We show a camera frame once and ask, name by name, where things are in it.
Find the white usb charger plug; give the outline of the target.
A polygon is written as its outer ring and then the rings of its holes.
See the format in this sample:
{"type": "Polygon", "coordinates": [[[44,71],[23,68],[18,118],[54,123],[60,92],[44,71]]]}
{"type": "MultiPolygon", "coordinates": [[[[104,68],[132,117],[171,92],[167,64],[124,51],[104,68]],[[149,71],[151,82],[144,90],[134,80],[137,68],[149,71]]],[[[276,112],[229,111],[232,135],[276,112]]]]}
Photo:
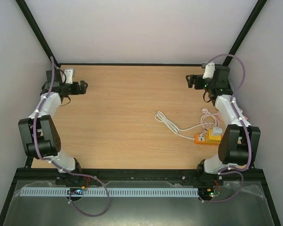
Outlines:
{"type": "Polygon", "coordinates": [[[223,132],[223,130],[222,130],[222,128],[220,128],[220,127],[214,127],[214,128],[212,129],[212,135],[213,135],[213,136],[219,136],[219,135],[222,134],[222,132],[223,132]]]}

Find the yellow cube socket adapter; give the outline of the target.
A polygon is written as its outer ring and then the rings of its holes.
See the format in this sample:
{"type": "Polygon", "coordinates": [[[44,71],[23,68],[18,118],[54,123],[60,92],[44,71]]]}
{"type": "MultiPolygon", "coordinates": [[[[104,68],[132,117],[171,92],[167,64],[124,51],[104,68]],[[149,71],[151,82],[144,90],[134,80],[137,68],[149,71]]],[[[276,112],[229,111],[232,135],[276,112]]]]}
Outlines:
{"type": "Polygon", "coordinates": [[[210,128],[208,130],[208,138],[212,141],[221,141],[222,139],[222,129],[220,127],[210,128]]]}

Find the orange power strip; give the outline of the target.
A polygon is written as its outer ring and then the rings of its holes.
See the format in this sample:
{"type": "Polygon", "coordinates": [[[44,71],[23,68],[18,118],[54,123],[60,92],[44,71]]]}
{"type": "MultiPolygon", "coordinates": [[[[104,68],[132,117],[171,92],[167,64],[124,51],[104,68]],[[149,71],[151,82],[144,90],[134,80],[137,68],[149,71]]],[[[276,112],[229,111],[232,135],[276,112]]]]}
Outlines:
{"type": "Polygon", "coordinates": [[[194,137],[194,143],[197,145],[219,145],[222,139],[222,135],[211,136],[208,134],[196,134],[194,137]]]}

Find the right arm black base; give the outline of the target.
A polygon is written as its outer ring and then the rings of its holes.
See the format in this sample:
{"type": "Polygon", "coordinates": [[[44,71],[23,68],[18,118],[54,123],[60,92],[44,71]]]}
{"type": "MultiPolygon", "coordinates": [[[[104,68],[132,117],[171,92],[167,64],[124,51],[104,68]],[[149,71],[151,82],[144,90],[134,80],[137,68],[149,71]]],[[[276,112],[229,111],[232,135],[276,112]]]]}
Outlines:
{"type": "Polygon", "coordinates": [[[202,202],[216,201],[221,194],[223,178],[218,174],[203,173],[196,177],[198,183],[198,196],[202,202]]]}

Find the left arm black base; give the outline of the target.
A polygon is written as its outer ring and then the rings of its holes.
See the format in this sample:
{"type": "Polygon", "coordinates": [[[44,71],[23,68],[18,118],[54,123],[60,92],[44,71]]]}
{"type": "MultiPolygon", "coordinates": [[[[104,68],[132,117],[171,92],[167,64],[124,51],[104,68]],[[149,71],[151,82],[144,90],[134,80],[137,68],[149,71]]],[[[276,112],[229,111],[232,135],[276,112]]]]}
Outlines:
{"type": "Polygon", "coordinates": [[[84,174],[84,176],[74,176],[68,173],[56,172],[55,185],[69,187],[70,191],[67,192],[66,198],[69,198],[70,193],[74,193],[71,196],[73,202],[79,201],[90,189],[91,185],[99,186],[99,182],[95,179],[87,177],[86,175],[91,175],[97,177],[99,171],[95,169],[82,169],[81,172],[74,170],[73,173],[84,174]]]}

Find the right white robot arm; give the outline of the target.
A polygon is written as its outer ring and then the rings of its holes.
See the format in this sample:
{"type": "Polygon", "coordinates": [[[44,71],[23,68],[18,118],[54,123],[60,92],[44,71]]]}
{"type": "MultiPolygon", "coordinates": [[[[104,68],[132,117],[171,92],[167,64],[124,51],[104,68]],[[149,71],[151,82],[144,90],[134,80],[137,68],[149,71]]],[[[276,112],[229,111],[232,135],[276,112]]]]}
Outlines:
{"type": "Polygon", "coordinates": [[[187,75],[189,88],[203,89],[210,102],[220,113],[226,129],[218,146],[217,155],[203,161],[203,169],[196,179],[205,185],[213,174],[224,170],[245,171],[254,162],[260,139],[260,129],[252,126],[243,116],[229,84],[230,68],[208,63],[202,75],[187,75]]]}

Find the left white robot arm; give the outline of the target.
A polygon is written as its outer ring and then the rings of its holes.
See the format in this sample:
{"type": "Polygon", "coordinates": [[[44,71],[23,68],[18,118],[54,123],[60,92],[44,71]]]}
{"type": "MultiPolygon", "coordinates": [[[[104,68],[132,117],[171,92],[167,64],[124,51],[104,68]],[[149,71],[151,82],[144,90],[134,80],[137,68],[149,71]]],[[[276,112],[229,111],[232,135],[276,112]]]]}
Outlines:
{"type": "Polygon", "coordinates": [[[40,101],[32,114],[18,122],[18,128],[27,157],[46,161],[60,173],[80,173],[78,161],[62,149],[62,142],[53,117],[65,98],[86,93],[88,83],[73,81],[74,69],[54,69],[46,72],[40,101]]]}

